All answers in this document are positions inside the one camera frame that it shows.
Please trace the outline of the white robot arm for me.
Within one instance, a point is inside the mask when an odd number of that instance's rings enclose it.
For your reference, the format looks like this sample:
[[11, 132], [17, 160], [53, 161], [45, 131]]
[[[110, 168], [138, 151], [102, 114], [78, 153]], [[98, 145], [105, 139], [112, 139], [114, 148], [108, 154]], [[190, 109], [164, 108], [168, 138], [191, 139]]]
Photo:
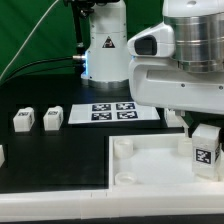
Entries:
[[224, 0], [164, 0], [163, 21], [132, 38], [123, 5], [95, 5], [83, 81], [128, 83], [140, 105], [224, 115]]

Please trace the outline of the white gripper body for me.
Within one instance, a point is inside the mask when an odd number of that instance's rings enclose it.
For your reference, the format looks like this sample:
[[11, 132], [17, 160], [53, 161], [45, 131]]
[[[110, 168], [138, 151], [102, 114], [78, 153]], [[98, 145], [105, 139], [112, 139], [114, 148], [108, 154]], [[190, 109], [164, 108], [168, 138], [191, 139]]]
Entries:
[[224, 72], [188, 73], [169, 58], [134, 57], [129, 84], [139, 105], [224, 115]]

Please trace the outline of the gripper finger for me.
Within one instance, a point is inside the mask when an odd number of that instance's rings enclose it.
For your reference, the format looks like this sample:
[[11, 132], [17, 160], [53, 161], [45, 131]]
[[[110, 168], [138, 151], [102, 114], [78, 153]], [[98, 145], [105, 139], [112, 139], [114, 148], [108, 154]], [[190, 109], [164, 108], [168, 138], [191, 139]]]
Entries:
[[179, 122], [181, 123], [182, 127], [184, 128], [185, 136], [188, 137], [189, 136], [189, 126], [184, 121], [185, 112], [181, 111], [181, 110], [177, 110], [176, 111], [176, 116], [177, 116], [177, 119], [179, 120]]

